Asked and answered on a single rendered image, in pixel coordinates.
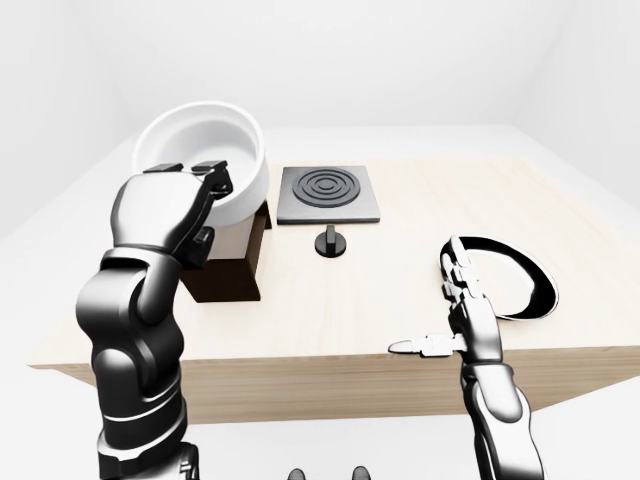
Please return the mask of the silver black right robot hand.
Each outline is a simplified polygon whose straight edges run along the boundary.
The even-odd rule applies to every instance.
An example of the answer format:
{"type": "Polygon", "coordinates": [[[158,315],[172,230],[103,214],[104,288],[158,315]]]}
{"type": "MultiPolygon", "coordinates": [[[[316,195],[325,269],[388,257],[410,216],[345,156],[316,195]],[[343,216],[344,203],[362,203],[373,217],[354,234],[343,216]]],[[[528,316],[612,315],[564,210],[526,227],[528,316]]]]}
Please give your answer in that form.
{"type": "Polygon", "coordinates": [[[440,253],[442,292],[450,302],[449,334],[429,334],[423,338],[391,344],[392,354],[418,354],[423,358],[448,357],[458,352],[468,363],[503,360],[496,315],[479,286],[479,277],[461,239],[453,236],[440,253]]]}

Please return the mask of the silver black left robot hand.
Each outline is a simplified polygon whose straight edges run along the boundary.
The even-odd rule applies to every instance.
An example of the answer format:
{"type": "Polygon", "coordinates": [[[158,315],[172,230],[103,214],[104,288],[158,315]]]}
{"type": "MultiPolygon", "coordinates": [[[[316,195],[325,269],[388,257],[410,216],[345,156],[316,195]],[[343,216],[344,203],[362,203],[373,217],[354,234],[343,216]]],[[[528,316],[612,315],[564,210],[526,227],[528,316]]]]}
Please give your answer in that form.
{"type": "Polygon", "coordinates": [[[204,267],[215,230],[206,224],[213,204],[233,192],[225,160],[186,170],[163,163],[132,176],[120,188],[111,213],[116,247],[174,257],[187,269],[204,267]]]}

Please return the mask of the white bowl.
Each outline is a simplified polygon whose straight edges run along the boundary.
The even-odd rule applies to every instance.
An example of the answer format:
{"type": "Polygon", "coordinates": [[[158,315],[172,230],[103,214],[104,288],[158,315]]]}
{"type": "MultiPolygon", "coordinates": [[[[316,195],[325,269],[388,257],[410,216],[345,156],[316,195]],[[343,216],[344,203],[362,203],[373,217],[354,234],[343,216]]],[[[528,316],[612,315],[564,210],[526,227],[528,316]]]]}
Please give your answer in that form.
{"type": "Polygon", "coordinates": [[[269,189],[264,135],[242,108],[202,101],[165,112],[136,141],[133,171],[176,162],[190,168],[217,160],[227,162],[233,192],[214,203],[206,224],[228,227],[253,215],[269,189]]]}

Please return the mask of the wooden cabinet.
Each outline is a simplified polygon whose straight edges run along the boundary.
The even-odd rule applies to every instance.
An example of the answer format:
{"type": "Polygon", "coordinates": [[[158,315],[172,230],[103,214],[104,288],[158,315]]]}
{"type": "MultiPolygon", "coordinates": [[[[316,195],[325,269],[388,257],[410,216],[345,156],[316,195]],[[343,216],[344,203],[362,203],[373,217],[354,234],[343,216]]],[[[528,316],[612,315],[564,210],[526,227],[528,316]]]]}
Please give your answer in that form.
{"type": "Polygon", "coordinates": [[[272,228],[267,202],[239,224],[217,229],[202,269],[181,275],[198,303],[260,301],[256,272],[264,232],[272,228]]]}

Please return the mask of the white plate with dark rim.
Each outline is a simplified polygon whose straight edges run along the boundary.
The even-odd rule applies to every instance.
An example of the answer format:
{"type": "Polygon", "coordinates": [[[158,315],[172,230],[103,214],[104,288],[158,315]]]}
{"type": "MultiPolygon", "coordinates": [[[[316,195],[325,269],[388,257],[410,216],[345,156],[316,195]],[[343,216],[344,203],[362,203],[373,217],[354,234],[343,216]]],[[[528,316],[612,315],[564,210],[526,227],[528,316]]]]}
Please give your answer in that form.
{"type": "Polygon", "coordinates": [[[485,236],[452,236],[441,248],[439,265],[443,294],[453,306],[457,306],[463,298],[485,298],[468,250],[510,258],[533,282],[527,306],[517,313],[499,313],[497,318],[509,321],[537,320],[550,315],[557,307],[559,292],[555,280],[537,260],[510,244],[485,236]]]}

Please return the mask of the round black knob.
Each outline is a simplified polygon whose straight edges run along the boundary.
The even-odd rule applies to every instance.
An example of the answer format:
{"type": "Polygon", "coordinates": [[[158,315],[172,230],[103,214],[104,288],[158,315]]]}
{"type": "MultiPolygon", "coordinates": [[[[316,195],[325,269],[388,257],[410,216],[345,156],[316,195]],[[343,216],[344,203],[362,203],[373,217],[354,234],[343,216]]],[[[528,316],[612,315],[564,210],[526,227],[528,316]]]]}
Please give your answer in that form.
{"type": "Polygon", "coordinates": [[[334,225],[328,225],[326,230],[320,233],[314,244],[316,252],[325,258],[341,256],[347,247],[345,237],[336,231],[334,225]]]}

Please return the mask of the flat dark stove plate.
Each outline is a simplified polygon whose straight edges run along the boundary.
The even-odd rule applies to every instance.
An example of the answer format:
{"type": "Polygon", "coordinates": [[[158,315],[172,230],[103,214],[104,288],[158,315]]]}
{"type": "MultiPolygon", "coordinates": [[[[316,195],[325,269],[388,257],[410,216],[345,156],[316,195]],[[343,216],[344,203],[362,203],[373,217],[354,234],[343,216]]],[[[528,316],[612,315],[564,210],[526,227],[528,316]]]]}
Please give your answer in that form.
{"type": "Polygon", "coordinates": [[[379,221],[380,210],[365,166],[283,168],[278,225],[379,221]]]}

